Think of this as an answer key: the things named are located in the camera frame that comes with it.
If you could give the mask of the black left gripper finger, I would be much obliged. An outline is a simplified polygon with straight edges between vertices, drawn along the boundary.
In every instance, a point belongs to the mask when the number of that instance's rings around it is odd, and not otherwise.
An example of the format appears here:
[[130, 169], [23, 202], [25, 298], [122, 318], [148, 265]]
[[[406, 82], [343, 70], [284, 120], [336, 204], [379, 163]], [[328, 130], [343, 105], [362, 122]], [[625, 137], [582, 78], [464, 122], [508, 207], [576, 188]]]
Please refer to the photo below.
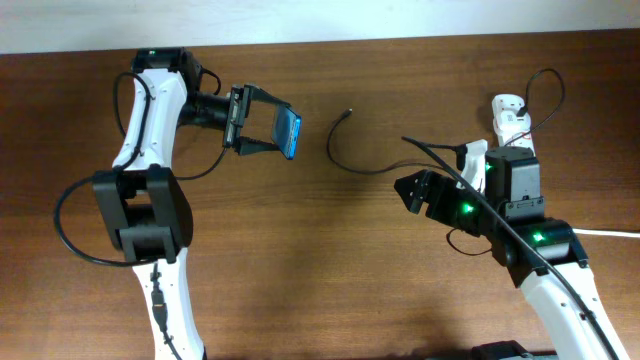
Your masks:
[[238, 155], [252, 155], [261, 152], [279, 151], [279, 147], [274, 143], [240, 136], [234, 143], [234, 150]]
[[266, 90], [257, 85], [245, 84], [244, 88], [249, 92], [249, 98], [251, 100], [271, 104], [274, 106], [284, 106], [286, 108], [289, 108], [291, 106], [290, 103], [271, 95]]

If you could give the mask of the blue Galaxy S25+ smartphone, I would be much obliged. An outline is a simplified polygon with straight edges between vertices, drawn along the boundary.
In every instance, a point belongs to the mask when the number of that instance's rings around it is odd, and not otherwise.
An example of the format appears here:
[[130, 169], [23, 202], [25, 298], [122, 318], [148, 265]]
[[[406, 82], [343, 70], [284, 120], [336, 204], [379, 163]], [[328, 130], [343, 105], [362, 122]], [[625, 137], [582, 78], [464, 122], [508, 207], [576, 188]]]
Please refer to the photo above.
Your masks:
[[271, 138], [287, 160], [293, 160], [295, 157], [301, 123], [301, 116], [292, 108], [276, 108]]

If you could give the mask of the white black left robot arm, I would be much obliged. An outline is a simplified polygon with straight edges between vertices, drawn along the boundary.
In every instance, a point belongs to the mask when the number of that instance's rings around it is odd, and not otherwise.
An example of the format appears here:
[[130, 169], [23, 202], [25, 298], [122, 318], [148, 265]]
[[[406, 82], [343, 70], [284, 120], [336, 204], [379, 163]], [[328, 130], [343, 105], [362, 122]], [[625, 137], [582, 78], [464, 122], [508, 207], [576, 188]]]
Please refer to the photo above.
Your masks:
[[112, 170], [92, 182], [108, 236], [142, 288], [157, 359], [207, 356], [187, 279], [193, 215], [172, 170], [178, 128], [219, 130], [223, 150], [241, 156], [279, 151], [291, 160], [302, 125], [288, 102], [256, 85], [225, 96], [202, 91], [206, 72], [184, 48], [139, 50], [130, 128]]

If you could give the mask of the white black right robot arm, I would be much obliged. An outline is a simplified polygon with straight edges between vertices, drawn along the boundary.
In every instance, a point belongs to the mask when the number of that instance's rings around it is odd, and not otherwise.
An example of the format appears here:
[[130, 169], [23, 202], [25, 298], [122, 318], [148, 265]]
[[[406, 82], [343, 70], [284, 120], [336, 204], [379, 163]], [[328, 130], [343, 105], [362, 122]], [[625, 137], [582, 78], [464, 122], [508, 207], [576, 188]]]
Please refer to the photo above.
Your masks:
[[533, 151], [498, 147], [484, 159], [482, 193], [454, 170], [422, 170], [397, 179], [394, 188], [410, 212], [489, 240], [494, 259], [542, 320], [558, 358], [627, 358], [576, 233], [544, 214]]

